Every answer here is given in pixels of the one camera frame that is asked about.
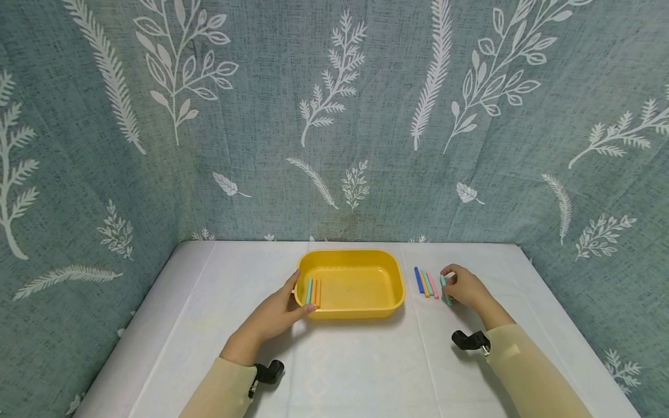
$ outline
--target tray rim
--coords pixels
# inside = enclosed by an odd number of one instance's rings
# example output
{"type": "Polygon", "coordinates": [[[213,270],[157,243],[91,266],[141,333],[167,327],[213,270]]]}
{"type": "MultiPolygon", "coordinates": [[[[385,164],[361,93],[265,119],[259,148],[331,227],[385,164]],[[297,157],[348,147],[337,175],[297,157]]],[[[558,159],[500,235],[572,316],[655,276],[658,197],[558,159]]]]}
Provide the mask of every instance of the tray rim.
{"type": "MultiPolygon", "coordinates": [[[[309,254],[316,253],[316,252],[326,252],[326,251],[380,251],[382,253],[386,253],[386,254],[390,255],[390,258],[395,262],[395,265],[397,266],[397,273],[399,273],[399,283],[401,284],[401,287],[402,287],[402,295],[401,295],[399,301],[396,304],[394,304],[392,306],[388,306],[387,308],[383,308],[383,309],[378,309],[378,308],[360,308],[360,309],[354,309],[354,310],[353,309],[328,309],[328,310],[318,309],[314,312],[379,312],[379,311],[388,311],[388,310],[394,311],[394,310],[398,309],[400,306],[402,306],[402,304],[404,303],[404,299],[406,298],[407,291],[404,287],[404,278],[402,277],[402,269],[399,265],[399,262],[397,261],[397,258],[395,258],[395,256],[390,251],[386,251],[386,250],[381,249],[381,248],[317,248],[317,249],[310,249],[306,253],[302,254],[302,257],[300,257],[300,259],[297,262],[297,267],[300,268],[300,264],[302,263],[302,260],[306,256],[308,256],[309,254]]],[[[298,282],[296,282],[295,286],[293,287],[293,294],[295,295],[295,301],[297,302],[297,304],[299,306],[304,306],[304,303],[302,303],[302,301],[298,297],[297,285],[298,285],[298,282]]]]}

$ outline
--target gray-green fabric backdrop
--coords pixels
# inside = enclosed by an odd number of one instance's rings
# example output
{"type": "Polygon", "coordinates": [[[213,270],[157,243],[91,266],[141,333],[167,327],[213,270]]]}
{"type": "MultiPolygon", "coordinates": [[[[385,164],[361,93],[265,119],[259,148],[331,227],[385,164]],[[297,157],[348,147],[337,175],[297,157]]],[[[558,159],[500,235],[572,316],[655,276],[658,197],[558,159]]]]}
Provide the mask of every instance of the gray-green fabric backdrop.
{"type": "Polygon", "coordinates": [[[2,416],[72,413],[192,237],[517,243],[668,416],[669,3],[1,10],[2,416]]]}

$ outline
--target black strap clip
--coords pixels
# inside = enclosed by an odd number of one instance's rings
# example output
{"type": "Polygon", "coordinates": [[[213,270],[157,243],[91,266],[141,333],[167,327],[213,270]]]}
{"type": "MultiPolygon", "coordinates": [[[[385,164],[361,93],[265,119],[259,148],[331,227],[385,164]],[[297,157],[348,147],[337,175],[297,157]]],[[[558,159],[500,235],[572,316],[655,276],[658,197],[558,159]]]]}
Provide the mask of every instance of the black strap clip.
{"type": "Polygon", "coordinates": [[[451,339],[460,350],[478,350],[482,348],[484,356],[487,357],[490,354],[490,340],[488,340],[483,331],[476,331],[472,335],[467,336],[464,332],[457,330],[453,333],[451,339]]]}
{"type": "Polygon", "coordinates": [[[251,385],[251,389],[249,389],[249,398],[253,399],[253,395],[256,394],[256,389],[258,388],[258,383],[275,385],[283,374],[284,369],[284,363],[279,360],[272,360],[269,367],[256,363],[256,378],[251,385]]]}

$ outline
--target right hand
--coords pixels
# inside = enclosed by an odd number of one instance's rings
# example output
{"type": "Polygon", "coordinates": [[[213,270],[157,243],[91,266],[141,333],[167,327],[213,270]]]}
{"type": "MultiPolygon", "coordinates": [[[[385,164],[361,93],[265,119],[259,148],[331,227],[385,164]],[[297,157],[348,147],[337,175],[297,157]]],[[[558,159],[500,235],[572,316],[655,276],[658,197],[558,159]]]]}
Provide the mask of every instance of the right hand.
{"type": "Polygon", "coordinates": [[[466,268],[450,264],[441,271],[444,276],[449,273],[455,275],[446,280],[446,286],[442,288],[445,294],[453,296],[474,310],[478,310],[492,299],[486,286],[466,268]]]}

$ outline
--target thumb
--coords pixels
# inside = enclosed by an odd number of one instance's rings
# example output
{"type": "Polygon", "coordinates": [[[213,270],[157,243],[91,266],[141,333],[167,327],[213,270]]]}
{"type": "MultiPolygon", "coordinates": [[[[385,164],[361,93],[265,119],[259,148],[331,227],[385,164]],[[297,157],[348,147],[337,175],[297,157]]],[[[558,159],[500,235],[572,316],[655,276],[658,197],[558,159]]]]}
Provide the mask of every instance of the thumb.
{"type": "Polygon", "coordinates": [[[300,319],[306,318],[307,315],[309,315],[311,312],[314,312],[315,310],[316,310],[316,305],[314,304],[307,304],[301,306],[295,309],[294,311],[288,313],[288,320],[290,321],[291,324],[294,324],[300,319]]]}

